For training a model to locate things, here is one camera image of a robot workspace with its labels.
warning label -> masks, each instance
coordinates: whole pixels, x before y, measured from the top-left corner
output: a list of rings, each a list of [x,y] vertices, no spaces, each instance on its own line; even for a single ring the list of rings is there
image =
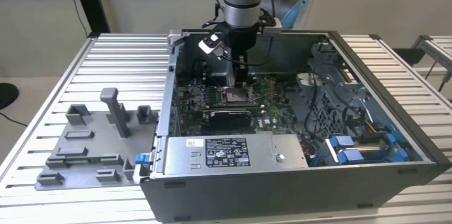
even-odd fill
[[[206,165],[208,167],[250,166],[247,139],[206,139]]]

aluminum extrusion table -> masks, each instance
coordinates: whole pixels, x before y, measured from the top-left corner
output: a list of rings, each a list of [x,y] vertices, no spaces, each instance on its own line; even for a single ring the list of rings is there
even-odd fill
[[[452,105],[384,41],[344,35],[400,105],[452,159]],[[58,142],[71,104],[106,111],[104,87],[118,87],[128,110],[162,106],[167,35],[102,34],[90,38],[0,167],[2,223],[156,223],[139,186],[35,191],[36,176]],[[452,170],[406,189],[379,209],[204,223],[452,223]]]

gray plastic part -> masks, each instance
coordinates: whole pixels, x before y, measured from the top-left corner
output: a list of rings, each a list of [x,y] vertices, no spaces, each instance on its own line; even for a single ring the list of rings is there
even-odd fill
[[[100,158],[100,162],[104,166],[123,165],[123,158],[119,154],[104,154]]]
[[[90,115],[87,106],[84,104],[71,105],[68,111],[66,112],[66,118],[72,126],[86,125],[83,116]]]
[[[107,114],[108,112],[99,111],[91,112],[90,116],[82,116],[86,126],[67,124],[43,170],[44,174],[59,172],[64,179],[60,183],[46,186],[36,182],[38,191],[136,185],[131,169],[135,163],[131,161],[138,154],[152,149],[156,121],[151,124],[140,124],[138,111],[127,111],[130,117],[127,127],[131,135],[128,138],[122,138],[116,126],[110,124]],[[95,133],[92,138],[72,140],[66,138],[70,131]],[[86,155],[59,156],[60,149],[74,149],[74,151],[78,149],[79,153],[87,149],[88,152]],[[115,169],[119,179],[99,182],[98,170],[102,169]]]
[[[99,182],[116,182],[120,180],[120,175],[115,169],[98,170],[96,179]]]
[[[94,137],[94,131],[68,131],[64,137],[66,139],[90,139]]]
[[[83,148],[60,148],[56,152],[56,156],[79,156],[87,155],[88,149]]]
[[[128,159],[126,159],[124,166],[123,166],[123,172],[130,181],[134,180],[134,171],[135,171],[134,165],[131,164]]]
[[[151,106],[139,106],[136,118],[139,119],[140,124],[152,124],[156,122],[156,116],[152,114]]]
[[[114,121],[122,138],[127,138],[131,132],[127,127],[127,115],[124,108],[122,108],[118,102],[118,89],[104,88],[100,93],[100,101],[108,106],[108,110],[111,111],[110,120]]]
[[[126,108],[124,108],[124,104],[120,103],[120,109],[122,109],[122,113],[124,113],[124,117],[126,117],[126,121],[128,122],[130,121],[130,117],[128,117],[128,113],[126,111]],[[111,124],[115,124],[115,119],[112,117],[112,114],[107,114],[107,119],[108,119],[108,122]]]
[[[42,173],[38,176],[36,181],[43,185],[43,186],[48,186],[48,185],[60,185],[62,184],[62,180],[63,180],[63,176],[59,172],[51,172],[51,173]]]
[[[50,168],[66,168],[68,164],[64,162],[64,157],[48,158],[46,166]]]

